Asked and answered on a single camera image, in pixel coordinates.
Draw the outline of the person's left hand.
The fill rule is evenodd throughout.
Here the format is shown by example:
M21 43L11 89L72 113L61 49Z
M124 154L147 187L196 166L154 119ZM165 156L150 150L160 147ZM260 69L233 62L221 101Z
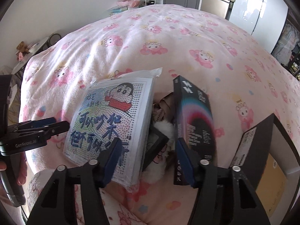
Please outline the person's left hand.
M7 165L3 161L3 157L1 156L0 170L5 171L6 168L7 168ZM17 184L19 186L24 185L26 183L26 178L27 178L26 154L24 152L22 152L20 155L20 169L19 169L19 174L18 174L18 178L16 181Z

